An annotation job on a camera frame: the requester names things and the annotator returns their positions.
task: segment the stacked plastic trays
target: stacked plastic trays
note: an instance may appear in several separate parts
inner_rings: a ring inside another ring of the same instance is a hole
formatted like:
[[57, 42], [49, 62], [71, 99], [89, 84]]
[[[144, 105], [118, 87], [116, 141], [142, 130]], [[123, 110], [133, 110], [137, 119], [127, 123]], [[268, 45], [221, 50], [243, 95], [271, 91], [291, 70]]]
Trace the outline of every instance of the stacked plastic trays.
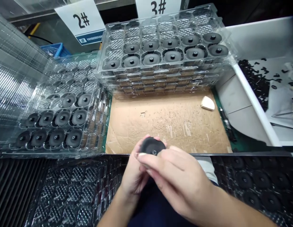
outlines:
[[234, 63], [216, 11], [208, 4], [106, 25], [97, 78], [115, 98], [213, 86]]
[[103, 152], [111, 97], [95, 78], [97, 53], [60, 58], [19, 118], [14, 155], [87, 157]]

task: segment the cardboard sheet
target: cardboard sheet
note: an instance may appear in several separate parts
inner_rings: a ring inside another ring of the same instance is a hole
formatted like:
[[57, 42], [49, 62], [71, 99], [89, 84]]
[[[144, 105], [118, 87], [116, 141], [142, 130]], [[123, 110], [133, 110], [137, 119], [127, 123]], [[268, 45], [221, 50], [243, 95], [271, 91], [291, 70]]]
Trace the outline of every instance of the cardboard sheet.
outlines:
[[106, 153], [129, 154], [146, 134], [160, 136], [169, 145], [189, 153], [231, 153], [220, 114], [201, 108], [212, 92], [114, 99]]

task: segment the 3# sign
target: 3# sign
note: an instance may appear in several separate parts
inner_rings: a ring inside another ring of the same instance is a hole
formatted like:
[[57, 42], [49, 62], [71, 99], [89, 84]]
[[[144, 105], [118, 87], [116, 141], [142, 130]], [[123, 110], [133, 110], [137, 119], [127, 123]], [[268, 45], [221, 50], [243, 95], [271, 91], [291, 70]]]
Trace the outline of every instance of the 3# sign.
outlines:
[[81, 45], [101, 42], [105, 24], [93, 0], [82, 0], [55, 11]]
[[181, 0], [136, 0], [139, 18], [147, 18], [161, 14], [177, 13]]

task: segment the blue plastic basket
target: blue plastic basket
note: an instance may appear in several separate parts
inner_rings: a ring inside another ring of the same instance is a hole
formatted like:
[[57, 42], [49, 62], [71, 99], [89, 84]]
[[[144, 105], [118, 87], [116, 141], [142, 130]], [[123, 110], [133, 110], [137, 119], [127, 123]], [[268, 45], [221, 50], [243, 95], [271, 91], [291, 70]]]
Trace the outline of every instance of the blue plastic basket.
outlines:
[[71, 55], [71, 53], [63, 46], [63, 43], [50, 44], [41, 46], [40, 48], [48, 54], [51, 53], [54, 58]]

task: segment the hand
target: hand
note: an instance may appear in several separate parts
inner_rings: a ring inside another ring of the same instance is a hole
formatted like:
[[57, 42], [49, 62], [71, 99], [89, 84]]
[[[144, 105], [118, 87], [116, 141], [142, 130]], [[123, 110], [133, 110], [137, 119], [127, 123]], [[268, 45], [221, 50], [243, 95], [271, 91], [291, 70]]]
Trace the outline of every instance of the hand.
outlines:
[[139, 196], [149, 179], [149, 174], [146, 172], [146, 168], [137, 160], [142, 142], [147, 137], [150, 137], [150, 135], [144, 136], [135, 145], [124, 171], [120, 187], [127, 197]]
[[158, 156], [140, 153], [137, 159], [178, 214], [198, 225], [200, 216], [211, 213], [208, 204], [215, 186], [193, 156], [171, 146]]

